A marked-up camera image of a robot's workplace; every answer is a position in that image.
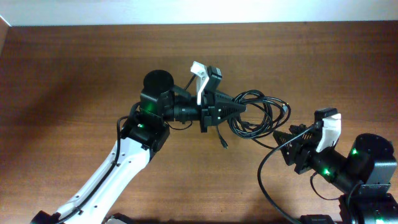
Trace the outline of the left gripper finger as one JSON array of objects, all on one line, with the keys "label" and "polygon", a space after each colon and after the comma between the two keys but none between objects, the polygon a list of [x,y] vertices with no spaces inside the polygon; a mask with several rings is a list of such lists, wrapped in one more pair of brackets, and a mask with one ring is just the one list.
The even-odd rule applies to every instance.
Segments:
[{"label": "left gripper finger", "polygon": [[215,101],[217,101],[217,102],[219,102],[219,101],[233,102],[233,97],[229,96],[226,93],[216,90],[215,91]]},{"label": "left gripper finger", "polygon": [[216,118],[215,124],[220,124],[228,119],[246,111],[246,106],[233,101],[217,101],[215,103]]}]

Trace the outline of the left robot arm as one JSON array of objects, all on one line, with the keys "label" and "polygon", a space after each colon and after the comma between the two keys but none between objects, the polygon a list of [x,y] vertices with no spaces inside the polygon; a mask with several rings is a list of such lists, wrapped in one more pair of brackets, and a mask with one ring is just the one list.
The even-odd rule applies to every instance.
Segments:
[{"label": "left robot arm", "polygon": [[130,181],[158,153],[170,135],[171,121],[198,121],[205,133],[246,110],[246,106],[217,90],[219,68],[193,63],[197,93],[174,83],[165,70],[149,72],[139,102],[117,120],[117,140],[111,152],[84,186],[56,212],[39,211],[32,223],[103,223]]}]

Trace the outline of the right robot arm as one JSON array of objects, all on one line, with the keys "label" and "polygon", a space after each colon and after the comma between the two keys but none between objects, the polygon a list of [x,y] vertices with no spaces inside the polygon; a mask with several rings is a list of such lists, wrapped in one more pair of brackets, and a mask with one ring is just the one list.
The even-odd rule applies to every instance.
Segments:
[{"label": "right robot arm", "polygon": [[296,173],[314,170],[341,191],[343,223],[397,223],[397,202],[388,192],[397,169],[392,143],[377,134],[360,134],[343,156],[335,149],[340,135],[341,114],[335,108],[316,110],[311,126],[291,125],[287,133],[273,133]]}]

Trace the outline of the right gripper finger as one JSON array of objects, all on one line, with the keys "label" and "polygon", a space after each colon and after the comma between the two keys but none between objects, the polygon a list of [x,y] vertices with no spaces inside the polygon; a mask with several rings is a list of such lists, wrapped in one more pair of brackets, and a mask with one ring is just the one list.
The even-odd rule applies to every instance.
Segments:
[{"label": "right gripper finger", "polygon": [[283,133],[275,131],[273,137],[277,143],[279,151],[282,153],[285,163],[288,166],[304,166],[305,153],[303,152],[303,131],[293,131],[292,133]]},{"label": "right gripper finger", "polygon": [[[300,124],[300,125],[290,125],[289,131],[290,134],[293,137],[298,136],[299,134],[302,134],[305,130],[309,129],[309,126],[306,126],[304,124]],[[315,135],[315,130],[311,129],[309,131],[307,131],[306,133],[304,133],[302,135],[302,137],[313,137]]]}]

